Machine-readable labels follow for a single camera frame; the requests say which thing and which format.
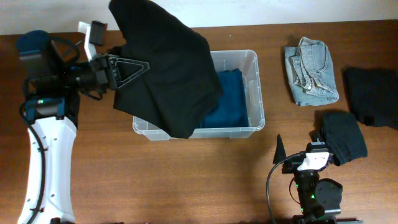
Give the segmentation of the clear plastic storage bin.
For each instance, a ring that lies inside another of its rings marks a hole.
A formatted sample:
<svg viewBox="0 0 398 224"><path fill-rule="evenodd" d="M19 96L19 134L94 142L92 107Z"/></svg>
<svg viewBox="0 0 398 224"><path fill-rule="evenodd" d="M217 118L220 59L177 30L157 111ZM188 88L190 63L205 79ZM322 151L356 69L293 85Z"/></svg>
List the clear plastic storage bin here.
<svg viewBox="0 0 398 224"><path fill-rule="evenodd" d="M190 137L192 139L248 138L256 131L260 131L266 123L257 54L250 49L221 50L212 51L211 56L214 61L215 70L218 72L233 70L235 68L242 71L246 108L248 112L248 126L237 128L195 129Z"/></svg>

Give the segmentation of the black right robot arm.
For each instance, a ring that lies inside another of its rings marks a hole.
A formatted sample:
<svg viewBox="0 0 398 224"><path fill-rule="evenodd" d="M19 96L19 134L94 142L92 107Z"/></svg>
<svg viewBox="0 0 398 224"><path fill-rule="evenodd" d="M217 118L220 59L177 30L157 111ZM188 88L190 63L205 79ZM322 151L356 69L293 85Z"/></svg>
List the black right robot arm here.
<svg viewBox="0 0 398 224"><path fill-rule="evenodd" d="M282 137L277 136L273 168L267 176L266 197L270 197L271 175L281 167L283 174L292 174L290 184L295 184L301 214L292 218L294 223L363 223L357 218L338 219L341 214L343 186L329 178L320 178L319 173L333 163L333 153L319 140L307 144L305 151L286 155Z"/></svg>

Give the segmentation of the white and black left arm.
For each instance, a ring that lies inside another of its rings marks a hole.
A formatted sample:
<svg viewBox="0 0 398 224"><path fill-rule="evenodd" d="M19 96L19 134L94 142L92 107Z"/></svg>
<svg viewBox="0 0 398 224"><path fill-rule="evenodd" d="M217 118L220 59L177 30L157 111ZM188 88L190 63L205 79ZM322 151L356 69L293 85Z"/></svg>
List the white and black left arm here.
<svg viewBox="0 0 398 224"><path fill-rule="evenodd" d="M30 164L19 223L74 223L71 199L72 149L78 129L80 96L118 90L149 71L148 62L95 54L85 40L88 61L67 39L33 30L17 41L19 59L28 76L19 114L27 125Z"/></svg>

